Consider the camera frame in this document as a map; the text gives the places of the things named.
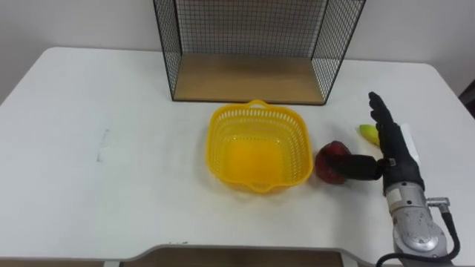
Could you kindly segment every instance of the wooden shelf board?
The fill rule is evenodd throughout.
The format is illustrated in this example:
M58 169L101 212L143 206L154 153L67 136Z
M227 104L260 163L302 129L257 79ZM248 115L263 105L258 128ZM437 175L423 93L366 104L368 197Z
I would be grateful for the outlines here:
M177 101L324 104L307 58L184 54Z

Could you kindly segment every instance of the yellow basket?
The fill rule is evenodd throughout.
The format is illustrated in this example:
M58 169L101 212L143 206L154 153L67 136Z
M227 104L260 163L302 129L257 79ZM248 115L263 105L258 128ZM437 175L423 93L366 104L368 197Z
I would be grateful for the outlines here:
M206 162L218 179L258 193L297 185L313 167L303 119L288 108L260 100L214 112Z

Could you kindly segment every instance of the apple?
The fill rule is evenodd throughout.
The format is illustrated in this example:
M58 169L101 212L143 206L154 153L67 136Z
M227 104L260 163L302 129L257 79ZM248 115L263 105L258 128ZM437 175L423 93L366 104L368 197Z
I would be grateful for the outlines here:
M315 173L320 179L325 182L334 185L343 184L346 179L334 172L330 166L328 166L327 161L325 160L326 155L349 155L351 154L350 150L339 141L333 141L328 145L325 145L315 156Z

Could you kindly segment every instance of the black cable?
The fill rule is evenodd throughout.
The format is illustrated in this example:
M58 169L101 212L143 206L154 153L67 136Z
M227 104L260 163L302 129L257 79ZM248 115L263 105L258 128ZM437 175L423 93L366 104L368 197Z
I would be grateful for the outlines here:
M389 253L380 257L376 263L376 267L382 267L383 263L391 259L405 259L405 260L418 260L426 263L448 263L453 260L460 252L460 240L455 229L455 224L453 223L452 214L450 212L443 212L442 219L444 220L445 225L447 226L448 233L451 235L453 240L453 249L452 251L442 257L422 257L406 253Z

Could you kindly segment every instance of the yellow banana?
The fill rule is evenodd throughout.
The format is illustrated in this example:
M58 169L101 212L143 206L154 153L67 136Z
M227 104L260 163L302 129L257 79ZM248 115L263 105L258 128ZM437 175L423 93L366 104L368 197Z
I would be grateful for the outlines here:
M360 134L368 141L379 146L378 129L373 125L359 125Z

